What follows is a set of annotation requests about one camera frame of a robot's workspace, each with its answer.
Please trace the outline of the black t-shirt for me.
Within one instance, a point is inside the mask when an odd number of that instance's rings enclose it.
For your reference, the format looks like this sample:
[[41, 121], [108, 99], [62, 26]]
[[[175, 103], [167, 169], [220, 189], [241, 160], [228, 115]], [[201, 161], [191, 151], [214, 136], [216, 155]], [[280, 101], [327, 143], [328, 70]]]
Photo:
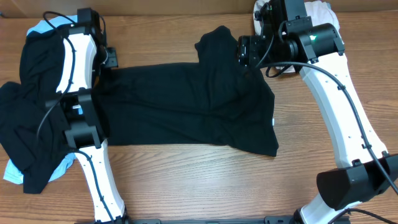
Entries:
[[239, 65], [237, 46], [220, 26], [195, 44], [197, 63], [104, 72], [93, 93], [110, 145], [213, 144], [275, 156], [275, 96], [260, 70]]

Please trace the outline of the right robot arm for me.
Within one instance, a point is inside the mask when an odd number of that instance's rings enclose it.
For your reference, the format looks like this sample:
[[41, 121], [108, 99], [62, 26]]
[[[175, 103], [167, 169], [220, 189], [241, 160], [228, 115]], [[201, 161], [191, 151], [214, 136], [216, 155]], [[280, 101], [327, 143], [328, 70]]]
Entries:
[[238, 61], [294, 69], [312, 92], [329, 132], [336, 168], [317, 175], [318, 194], [291, 216], [266, 223], [348, 223], [349, 214], [396, 187], [397, 156], [388, 152], [361, 105], [348, 70], [340, 26], [321, 1], [258, 1], [254, 35], [239, 38]]

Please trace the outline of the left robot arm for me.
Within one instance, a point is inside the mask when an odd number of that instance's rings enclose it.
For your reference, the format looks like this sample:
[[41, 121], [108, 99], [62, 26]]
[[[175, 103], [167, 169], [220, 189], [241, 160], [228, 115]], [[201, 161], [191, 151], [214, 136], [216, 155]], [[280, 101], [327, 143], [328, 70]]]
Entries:
[[103, 69], [118, 67], [116, 50], [108, 47], [106, 24], [91, 8], [77, 11], [61, 28], [52, 26], [65, 49], [56, 97], [45, 104], [70, 154], [83, 169], [94, 206], [95, 223], [130, 223], [108, 156], [109, 125], [93, 96]]

